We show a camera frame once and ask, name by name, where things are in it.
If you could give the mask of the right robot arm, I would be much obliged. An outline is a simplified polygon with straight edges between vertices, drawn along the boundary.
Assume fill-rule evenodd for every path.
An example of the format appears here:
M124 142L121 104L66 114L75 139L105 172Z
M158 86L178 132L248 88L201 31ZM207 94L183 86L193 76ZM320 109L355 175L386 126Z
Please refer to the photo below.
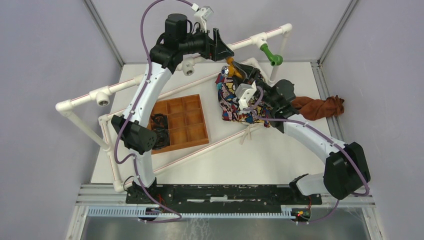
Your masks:
M371 176L363 147L333 138L310 124L292 105L296 95L291 81L281 79L268 85L258 68L235 61L223 67L221 74L233 80L241 110L253 112L258 104L265 103L270 112L254 117L296 139L324 163L322 173L304 174L290 183L288 196L293 203L302 204L313 194L330 194L337 200L369 195Z

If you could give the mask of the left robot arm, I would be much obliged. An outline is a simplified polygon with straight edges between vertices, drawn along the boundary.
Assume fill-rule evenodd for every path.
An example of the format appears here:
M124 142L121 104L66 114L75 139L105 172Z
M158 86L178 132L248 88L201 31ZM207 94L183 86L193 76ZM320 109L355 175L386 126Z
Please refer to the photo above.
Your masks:
M164 32L148 52L148 67L136 94L124 113L113 116L111 124L133 159L135 182L141 186L138 197L147 204L154 202L158 191L152 165L152 149L157 134L148 129L151 113L165 84L183 62L185 55L199 54L206 60L218 62L234 56L222 40L219 29L191 32L188 18L181 13L168 15Z

